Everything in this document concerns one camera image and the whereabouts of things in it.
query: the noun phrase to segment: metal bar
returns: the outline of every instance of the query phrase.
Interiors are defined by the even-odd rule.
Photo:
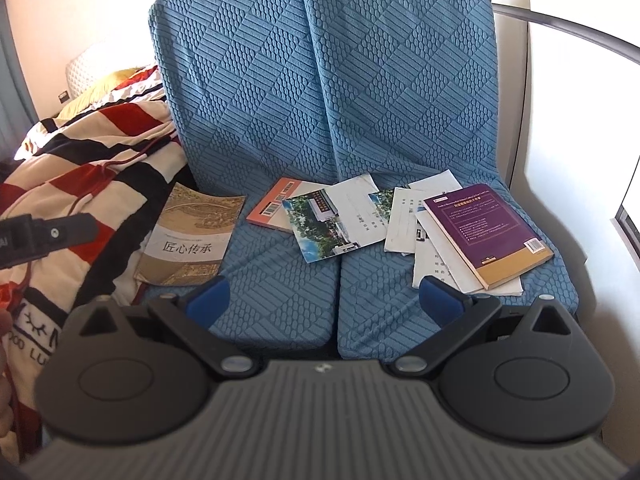
[[[571,34],[577,38],[582,38],[583,40],[587,40],[591,43],[604,47],[622,57],[626,57],[634,63],[640,64],[640,47],[607,34],[606,32],[581,25],[580,23],[570,22],[569,20],[556,18],[555,16],[549,16],[548,14],[523,9],[521,7],[513,7],[503,4],[492,4],[492,6],[496,14],[509,16],[510,18],[522,20],[523,22],[539,23],[540,25],[545,25],[545,27],[566,32],[567,34]]]

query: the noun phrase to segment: gold book cover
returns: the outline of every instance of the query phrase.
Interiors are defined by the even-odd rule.
[[[136,270],[152,285],[200,285],[218,273],[244,196],[209,196],[175,184]]]

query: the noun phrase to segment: screw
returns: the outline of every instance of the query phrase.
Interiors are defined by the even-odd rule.
[[[396,368],[399,372],[418,373],[427,367],[427,361],[416,355],[405,355],[396,360]]]
[[[247,372],[253,365],[254,362],[244,355],[232,355],[230,357],[225,357],[220,363],[222,369],[230,374],[241,374],[242,372]]]
[[[316,372],[320,372],[321,374],[325,374],[325,373],[327,373],[329,370],[332,370],[332,368],[334,368],[334,367],[332,367],[329,363],[322,363],[322,364],[320,364],[320,365],[316,365],[316,366],[314,367],[314,370],[315,370]]]

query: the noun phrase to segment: pillow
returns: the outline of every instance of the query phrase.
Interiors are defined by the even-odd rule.
[[[116,86],[134,75],[139,68],[127,68],[126,70],[118,70],[102,79],[98,79],[92,86],[82,92],[73,101],[69,102],[57,116],[57,119],[73,119],[82,110],[102,99],[111,92]]]

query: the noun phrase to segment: striped blanket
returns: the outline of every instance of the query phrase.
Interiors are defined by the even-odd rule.
[[[98,236],[0,270],[0,298],[16,312],[3,344],[23,418],[35,409],[34,380],[68,314],[99,294],[134,299],[145,237],[174,183],[193,185],[156,67],[72,120],[36,124],[28,137],[38,150],[0,184],[0,219],[90,213]]]

